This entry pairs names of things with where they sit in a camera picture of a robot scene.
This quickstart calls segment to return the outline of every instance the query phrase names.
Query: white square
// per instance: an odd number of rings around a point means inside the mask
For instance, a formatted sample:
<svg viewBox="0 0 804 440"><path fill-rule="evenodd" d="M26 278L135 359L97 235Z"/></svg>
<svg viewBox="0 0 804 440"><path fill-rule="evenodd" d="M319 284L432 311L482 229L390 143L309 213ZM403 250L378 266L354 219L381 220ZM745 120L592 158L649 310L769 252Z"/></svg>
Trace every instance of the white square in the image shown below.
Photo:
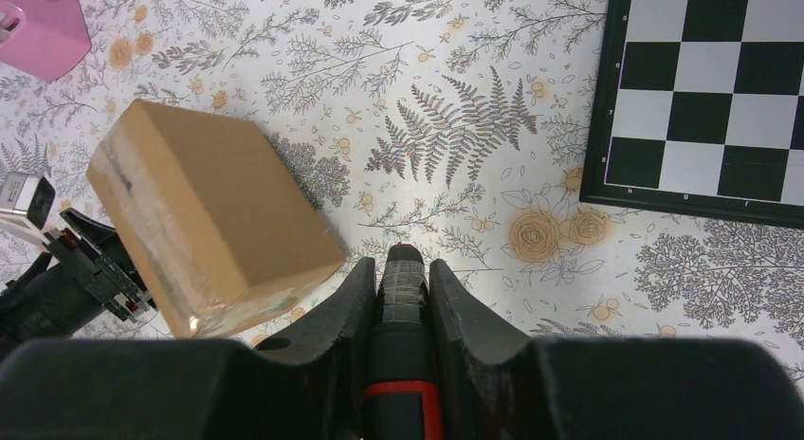
<svg viewBox="0 0 804 440"><path fill-rule="evenodd" d="M666 139L672 104L673 91L620 89L612 137Z"/></svg>
<svg viewBox="0 0 804 440"><path fill-rule="evenodd" d="M735 94L731 99L726 144L790 149L798 96Z"/></svg>
<svg viewBox="0 0 804 440"><path fill-rule="evenodd" d="M630 0L626 42L681 42L686 0Z"/></svg>
<svg viewBox="0 0 804 440"><path fill-rule="evenodd" d="M744 42L804 42L804 0L748 0Z"/></svg>
<svg viewBox="0 0 804 440"><path fill-rule="evenodd" d="M721 144L668 141L665 143L659 190L717 195L722 162Z"/></svg>
<svg viewBox="0 0 804 440"><path fill-rule="evenodd" d="M787 173L784 175L781 202L804 206L804 151L791 151L787 155Z"/></svg>
<svg viewBox="0 0 804 440"><path fill-rule="evenodd" d="M684 42L674 89L680 92L734 92L740 42Z"/></svg>

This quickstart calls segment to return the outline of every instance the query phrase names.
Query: white patterned surface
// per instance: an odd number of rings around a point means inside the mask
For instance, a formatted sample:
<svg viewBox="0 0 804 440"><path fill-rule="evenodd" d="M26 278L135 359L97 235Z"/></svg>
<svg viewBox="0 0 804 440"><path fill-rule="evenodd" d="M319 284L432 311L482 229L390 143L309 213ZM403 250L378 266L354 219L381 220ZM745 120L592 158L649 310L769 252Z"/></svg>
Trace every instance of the white patterned surface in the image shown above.
<svg viewBox="0 0 804 440"><path fill-rule="evenodd" d="M412 242L533 335L741 337L804 377L804 233L578 204L606 0L81 2L70 74L0 66L0 169L47 174L61 208L107 220L84 171L133 98L251 119L352 262ZM37 250L2 241L5 281ZM149 313L81 335L170 334Z"/></svg>

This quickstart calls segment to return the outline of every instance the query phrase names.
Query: pink box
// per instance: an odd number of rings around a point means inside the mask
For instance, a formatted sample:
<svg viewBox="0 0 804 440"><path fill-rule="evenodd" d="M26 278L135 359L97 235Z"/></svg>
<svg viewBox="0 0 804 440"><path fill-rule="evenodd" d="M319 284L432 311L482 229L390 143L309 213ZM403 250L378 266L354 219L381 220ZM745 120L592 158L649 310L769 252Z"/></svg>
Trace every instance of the pink box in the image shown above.
<svg viewBox="0 0 804 440"><path fill-rule="evenodd" d="M78 0L0 0L0 63L52 82L91 46Z"/></svg>

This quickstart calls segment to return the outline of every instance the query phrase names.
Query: brown cardboard box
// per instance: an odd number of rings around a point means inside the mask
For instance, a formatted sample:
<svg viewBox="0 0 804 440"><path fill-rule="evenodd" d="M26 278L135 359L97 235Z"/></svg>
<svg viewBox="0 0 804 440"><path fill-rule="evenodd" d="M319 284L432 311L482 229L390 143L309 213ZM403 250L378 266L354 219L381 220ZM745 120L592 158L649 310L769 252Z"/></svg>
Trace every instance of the brown cardboard box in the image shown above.
<svg viewBox="0 0 804 440"><path fill-rule="evenodd" d="M252 122L133 101L86 175L177 337L268 321L345 260Z"/></svg>

